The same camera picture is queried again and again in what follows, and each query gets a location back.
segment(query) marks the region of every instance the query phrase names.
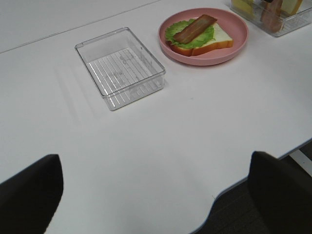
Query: open-faced sandwich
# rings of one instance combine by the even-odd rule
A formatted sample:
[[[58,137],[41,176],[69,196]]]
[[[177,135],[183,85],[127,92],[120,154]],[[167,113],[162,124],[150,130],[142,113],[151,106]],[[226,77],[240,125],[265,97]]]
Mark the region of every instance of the open-faced sandwich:
[[[185,56],[233,46],[233,39],[220,27],[217,19],[208,15],[172,24],[166,29],[165,37],[173,51]]]

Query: yellow item in container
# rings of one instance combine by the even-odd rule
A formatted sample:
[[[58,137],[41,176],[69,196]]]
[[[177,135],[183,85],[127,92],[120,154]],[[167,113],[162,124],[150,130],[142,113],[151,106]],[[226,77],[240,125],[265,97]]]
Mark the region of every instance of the yellow item in container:
[[[242,0],[232,0],[232,5],[236,8],[239,9],[249,16],[254,16],[254,10],[252,4],[249,4],[245,1]]]
[[[286,15],[292,16],[297,13],[302,0],[283,0],[281,10]]]

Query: transparent storage bin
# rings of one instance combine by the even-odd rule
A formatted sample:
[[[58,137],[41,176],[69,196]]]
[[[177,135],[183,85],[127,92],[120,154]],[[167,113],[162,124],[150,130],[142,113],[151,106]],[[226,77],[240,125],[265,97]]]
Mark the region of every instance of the transparent storage bin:
[[[75,46],[110,110],[164,87],[165,68],[125,27]]]
[[[231,0],[231,9],[274,37],[279,37],[312,22],[312,0],[302,0],[298,11],[293,15],[282,9],[280,16],[277,16],[267,11],[265,4],[264,0]],[[264,23],[263,14],[271,18],[277,29],[272,29]]]

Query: plastic container with food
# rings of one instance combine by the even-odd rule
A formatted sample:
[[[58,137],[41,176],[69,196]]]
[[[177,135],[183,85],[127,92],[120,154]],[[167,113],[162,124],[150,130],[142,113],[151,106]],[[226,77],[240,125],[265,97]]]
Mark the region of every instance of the plastic container with food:
[[[312,22],[312,0],[231,0],[231,9],[274,37]]]

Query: lettuce leaf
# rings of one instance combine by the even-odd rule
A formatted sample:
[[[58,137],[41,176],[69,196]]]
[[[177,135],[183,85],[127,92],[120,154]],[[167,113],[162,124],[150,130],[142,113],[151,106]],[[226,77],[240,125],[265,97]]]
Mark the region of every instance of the lettuce leaf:
[[[190,43],[182,44],[178,41],[176,41],[173,36],[176,33],[181,32],[186,26],[190,25],[195,19],[190,19],[189,21],[183,20],[179,21],[177,23],[172,24],[166,29],[165,37],[167,41],[170,41],[171,44],[177,45],[179,47],[182,47],[184,49],[192,49],[196,47],[200,47],[203,44],[207,43],[211,39],[213,39],[214,36],[214,27],[210,25],[208,28],[205,29],[205,31],[200,34],[198,37],[194,38]]]

